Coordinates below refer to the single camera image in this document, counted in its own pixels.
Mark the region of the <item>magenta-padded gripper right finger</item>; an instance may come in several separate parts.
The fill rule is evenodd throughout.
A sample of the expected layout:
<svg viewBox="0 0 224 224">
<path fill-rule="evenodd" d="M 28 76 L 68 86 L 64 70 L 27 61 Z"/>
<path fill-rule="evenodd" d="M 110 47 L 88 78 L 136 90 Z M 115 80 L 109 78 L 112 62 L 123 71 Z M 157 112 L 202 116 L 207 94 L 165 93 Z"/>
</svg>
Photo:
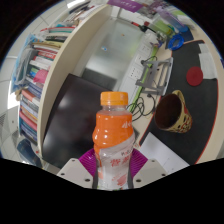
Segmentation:
<svg viewBox="0 0 224 224">
<path fill-rule="evenodd" d="M 166 175 L 167 172 L 156 159 L 147 159 L 139 150 L 133 150 L 128 174 L 129 189 L 141 188 Z"/>
</svg>

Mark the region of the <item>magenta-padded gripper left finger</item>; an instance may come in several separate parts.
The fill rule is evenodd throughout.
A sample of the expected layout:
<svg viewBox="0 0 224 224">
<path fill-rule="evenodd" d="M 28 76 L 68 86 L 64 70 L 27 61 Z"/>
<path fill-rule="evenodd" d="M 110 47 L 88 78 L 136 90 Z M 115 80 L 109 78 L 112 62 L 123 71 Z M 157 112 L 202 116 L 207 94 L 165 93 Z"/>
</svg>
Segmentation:
<svg viewBox="0 0 224 224">
<path fill-rule="evenodd" d="M 79 159 L 71 158 L 57 175 L 78 186 L 96 189 L 98 176 L 94 150 L 90 149 Z"/>
</svg>

